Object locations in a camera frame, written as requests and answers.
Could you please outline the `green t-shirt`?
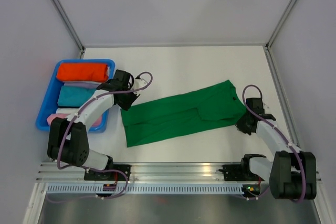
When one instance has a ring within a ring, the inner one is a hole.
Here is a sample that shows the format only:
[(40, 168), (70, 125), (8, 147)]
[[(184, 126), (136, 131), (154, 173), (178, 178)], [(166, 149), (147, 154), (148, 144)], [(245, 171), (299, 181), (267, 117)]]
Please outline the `green t-shirt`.
[(127, 147), (235, 125), (246, 108), (229, 81), (121, 111)]

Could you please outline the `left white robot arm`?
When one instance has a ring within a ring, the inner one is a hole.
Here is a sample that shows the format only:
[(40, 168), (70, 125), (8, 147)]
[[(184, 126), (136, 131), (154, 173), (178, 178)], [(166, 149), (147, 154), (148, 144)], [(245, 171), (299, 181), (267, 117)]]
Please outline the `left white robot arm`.
[(114, 176), (113, 158), (90, 149), (88, 132), (94, 122), (107, 110), (117, 105), (128, 110), (151, 81), (140, 75), (116, 70), (113, 78), (99, 84), (93, 95), (74, 113), (52, 120), (49, 131), (47, 155), (56, 161), (57, 168), (83, 168), (104, 180)]

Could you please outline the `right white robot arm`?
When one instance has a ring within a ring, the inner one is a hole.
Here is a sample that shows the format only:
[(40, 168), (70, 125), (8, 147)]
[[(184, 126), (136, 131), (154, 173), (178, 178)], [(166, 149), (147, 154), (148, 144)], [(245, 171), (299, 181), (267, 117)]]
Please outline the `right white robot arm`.
[(241, 159), (239, 172), (245, 179), (260, 177), (269, 184), (275, 199), (292, 201), (313, 200), (317, 195), (316, 158), (287, 140), (277, 127), (272, 114), (265, 113), (261, 98), (245, 101), (246, 113), (237, 122), (239, 131), (261, 138), (272, 152), (269, 161), (261, 154), (246, 154)]

